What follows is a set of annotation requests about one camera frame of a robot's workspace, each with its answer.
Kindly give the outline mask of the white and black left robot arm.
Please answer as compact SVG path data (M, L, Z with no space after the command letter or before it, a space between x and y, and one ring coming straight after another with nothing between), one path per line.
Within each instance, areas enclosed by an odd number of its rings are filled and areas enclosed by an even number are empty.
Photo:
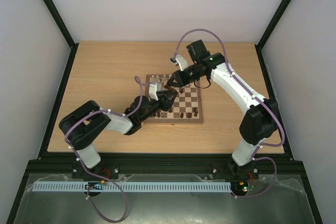
M159 111L172 108L178 92L175 89L158 91L156 99L137 96L123 114L101 108L94 100L84 103L59 122L59 128L86 168L94 168L101 162L93 142L104 131L132 135L142 123Z

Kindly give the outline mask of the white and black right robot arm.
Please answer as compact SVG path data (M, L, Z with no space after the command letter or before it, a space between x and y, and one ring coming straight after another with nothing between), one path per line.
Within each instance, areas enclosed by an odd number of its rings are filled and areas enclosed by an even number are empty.
M232 153L234 162L229 164L229 172L236 178L242 177L247 172L246 164L278 129L278 103L256 92L232 69L224 54L211 54L202 40L186 48L193 64L189 65L181 55L174 54L170 61L179 66L179 70L172 73L167 85L181 88L206 77L236 102L244 117L239 126L241 141Z

